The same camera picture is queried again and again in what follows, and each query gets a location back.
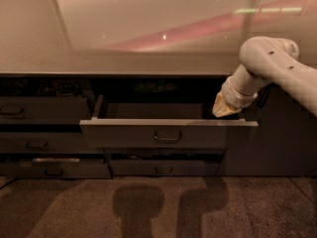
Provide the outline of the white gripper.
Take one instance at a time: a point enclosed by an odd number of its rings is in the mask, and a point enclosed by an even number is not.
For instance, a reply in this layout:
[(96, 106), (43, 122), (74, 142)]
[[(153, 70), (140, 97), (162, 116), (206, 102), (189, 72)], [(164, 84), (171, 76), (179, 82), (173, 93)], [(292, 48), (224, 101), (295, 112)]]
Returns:
[(221, 92), (216, 95), (212, 113), (218, 118), (237, 114), (250, 106), (257, 97), (256, 93), (246, 95), (239, 92), (232, 78), (228, 77), (222, 84)]

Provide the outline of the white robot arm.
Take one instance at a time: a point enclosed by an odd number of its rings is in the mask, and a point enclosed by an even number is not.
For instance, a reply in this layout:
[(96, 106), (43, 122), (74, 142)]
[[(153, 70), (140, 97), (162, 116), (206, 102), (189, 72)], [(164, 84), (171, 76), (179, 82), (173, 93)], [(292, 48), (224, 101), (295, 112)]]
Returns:
[(249, 107), (258, 92), (275, 83), (317, 116), (317, 69), (300, 63), (289, 39), (253, 37), (240, 47), (240, 65), (221, 86), (212, 113), (224, 117)]

